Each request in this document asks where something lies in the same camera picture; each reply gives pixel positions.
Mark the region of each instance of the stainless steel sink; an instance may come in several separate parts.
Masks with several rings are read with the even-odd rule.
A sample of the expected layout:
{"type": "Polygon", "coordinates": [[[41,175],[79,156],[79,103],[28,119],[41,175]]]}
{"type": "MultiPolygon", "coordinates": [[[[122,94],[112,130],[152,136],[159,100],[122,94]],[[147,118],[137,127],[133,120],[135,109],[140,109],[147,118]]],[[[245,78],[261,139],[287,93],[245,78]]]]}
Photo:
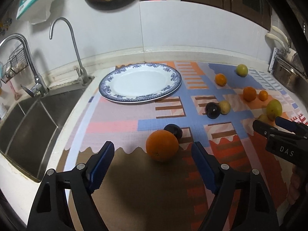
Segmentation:
{"type": "Polygon", "coordinates": [[[19,102],[0,128],[0,152],[39,182],[56,140],[87,86],[74,84],[19,102]]]}

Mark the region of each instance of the human hand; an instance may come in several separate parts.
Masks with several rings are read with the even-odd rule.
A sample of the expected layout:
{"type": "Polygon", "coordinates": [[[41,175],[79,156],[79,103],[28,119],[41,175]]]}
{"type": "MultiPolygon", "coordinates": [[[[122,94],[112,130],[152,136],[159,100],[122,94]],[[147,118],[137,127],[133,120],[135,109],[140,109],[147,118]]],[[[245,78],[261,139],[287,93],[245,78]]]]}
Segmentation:
{"type": "Polygon", "coordinates": [[[290,182],[289,192],[288,192],[288,197],[287,197],[288,202],[291,205],[293,205],[300,196],[300,187],[301,187],[302,180],[303,180],[303,178],[300,175],[298,175],[295,165],[293,165],[292,172],[293,174],[291,176],[291,182],[290,182]]]}

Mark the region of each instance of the chrome faucet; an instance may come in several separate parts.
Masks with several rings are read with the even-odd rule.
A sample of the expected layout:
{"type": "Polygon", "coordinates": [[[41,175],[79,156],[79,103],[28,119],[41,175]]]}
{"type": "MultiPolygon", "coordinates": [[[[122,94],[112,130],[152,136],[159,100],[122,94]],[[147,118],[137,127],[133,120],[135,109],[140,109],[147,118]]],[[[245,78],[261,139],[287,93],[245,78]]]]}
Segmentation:
{"type": "Polygon", "coordinates": [[[42,76],[40,75],[40,73],[38,72],[38,69],[35,65],[35,62],[33,60],[33,57],[31,55],[30,52],[30,48],[29,48],[29,44],[27,39],[22,35],[22,34],[11,34],[9,36],[7,36],[1,43],[0,43],[0,47],[5,44],[7,41],[12,40],[12,39],[16,39],[19,40],[22,45],[23,45],[23,49],[24,49],[24,53],[25,53],[25,57],[26,57],[26,61],[29,64],[32,73],[34,75],[34,80],[35,80],[35,85],[30,89],[27,88],[25,85],[21,84],[21,87],[23,88],[23,90],[25,92],[27,92],[31,97],[34,97],[39,91],[41,92],[41,95],[45,95],[48,93],[48,88],[46,87],[46,84],[42,78],[42,76]]]}
{"type": "Polygon", "coordinates": [[[81,78],[82,83],[83,84],[87,84],[89,82],[89,76],[87,74],[86,69],[83,67],[83,65],[81,63],[81,59],[80,59],[80,56],[79,56],[79,52],[78,52],[78,48],[77,48],[77,44],[76,44],[76,40],[75,40],[75,35],[74,35],[73,27],[72,27],[71,23],[69,22],[69,20],[67,20],[64,17],[60,17],[60,18],[54,20],[53,23],[50,26],[49,39],[50,40],[52,39],[52,35],[53,35],[53,31],[54,31],[54,25],[59,20],[65,21],[66,24],[68,25],[68,27],[70,28],[70,34],[72,36],[73,45],[74,45],[76,56],[77,56],[77,60],[78,60],[79,66],[80,66],[80,69],[76,68],[76,70],[77,70],[78,76],[81,78]]]}

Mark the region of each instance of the green and white tissue box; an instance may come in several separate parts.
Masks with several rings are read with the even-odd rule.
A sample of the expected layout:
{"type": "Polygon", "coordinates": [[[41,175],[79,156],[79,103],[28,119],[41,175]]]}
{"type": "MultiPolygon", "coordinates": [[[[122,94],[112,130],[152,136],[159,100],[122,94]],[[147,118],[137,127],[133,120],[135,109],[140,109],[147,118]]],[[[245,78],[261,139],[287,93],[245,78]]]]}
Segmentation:
{"type": "Polygon", "coordinates": [[[17,20],[37,24],[46,21],[50,16],[50,6],[54,0],[20,0],[17,20]]]}

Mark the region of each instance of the blue and white plate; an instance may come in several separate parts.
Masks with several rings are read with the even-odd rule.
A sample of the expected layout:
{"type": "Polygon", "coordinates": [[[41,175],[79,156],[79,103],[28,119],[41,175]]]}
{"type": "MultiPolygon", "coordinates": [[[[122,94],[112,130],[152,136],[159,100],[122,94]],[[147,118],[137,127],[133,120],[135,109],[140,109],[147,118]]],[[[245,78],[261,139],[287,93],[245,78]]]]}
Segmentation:
{"type": "Polygon", "coordinates": [[[100,82],[99,90],[110,101],[138,103],[169,95],[181,82],[181,74],[174,68],[159,63],[137,63],[109,73],[100,82]]]}

